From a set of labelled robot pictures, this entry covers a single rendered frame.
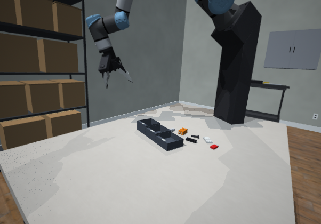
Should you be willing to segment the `orange 9v battery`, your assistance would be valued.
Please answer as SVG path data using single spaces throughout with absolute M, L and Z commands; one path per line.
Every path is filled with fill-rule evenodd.
M 185 128 L 181 128 L 179 131 L 178 131 L 178 134 L 181 134 L 181 135 L 184 135 L 187 133 L 187 129 Z

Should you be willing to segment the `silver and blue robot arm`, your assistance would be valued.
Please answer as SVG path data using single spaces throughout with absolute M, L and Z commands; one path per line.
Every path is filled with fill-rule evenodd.
M 88 29 L 98 50 L 104 50 L 112 46 L 108 34 L 129 27 L 129 14 L 132 2 L 133 0 L 117 0 L 115 14 L 104 18 L 96 14 L 86 18 Z M 201 8 L 204 8 L 203 10 L 211 17 L 218 31 L 229 27 L 241 12 L 241 8 L 234 3 L 234 0 L 195 0 L 195 2 Z M 110 61 L 111 54 L 103 54 L 98 71 L 100 73 L 109 71 Z

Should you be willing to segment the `dark grey rack of three bins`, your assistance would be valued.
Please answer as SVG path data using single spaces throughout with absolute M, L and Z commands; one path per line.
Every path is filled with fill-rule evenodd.
M 172 133 L 170 129 L 160 125 L 152 118 L 137 121 L 137 130 L 157 143 L 166 151 L 183 146 L 183 138 Z

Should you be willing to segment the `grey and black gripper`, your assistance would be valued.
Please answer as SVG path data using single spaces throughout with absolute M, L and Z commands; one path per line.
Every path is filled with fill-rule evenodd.
M 133 82 L 131 77 L 129 76 L 129 72 L 124 69 L 122 64 L 120 64 L 121 63 L 121 61 L 119 61 L 120 58 L 116 57 L 115 52 L 113 50 L 113 47 L 109 47 L 107 49 L 100 50 L 99 52 L 100 53 L 104 53 L 104 54 L 107 54 L 107 53 L 111 54 L 111 61 L 110 61 L 109 71 L 102 73 L 102 77 L 103 77 L 103 80 L 104 80 L 106 88 L 108 87 L 107 82 L 108 82 L 108 79 L 110 77 L 109 73 L 111 71 L 113 71 L 113 70 L 116 71 L 116 69 L 118 69 L 119 73 L 123 74 L 128 79 L 128 81 Z

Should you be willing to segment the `white domino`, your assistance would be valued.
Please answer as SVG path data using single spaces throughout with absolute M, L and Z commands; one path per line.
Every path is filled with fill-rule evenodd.
M 213 143 L 209 137 L 203 137 L 203 139 L 206 141 L 206 143 Z

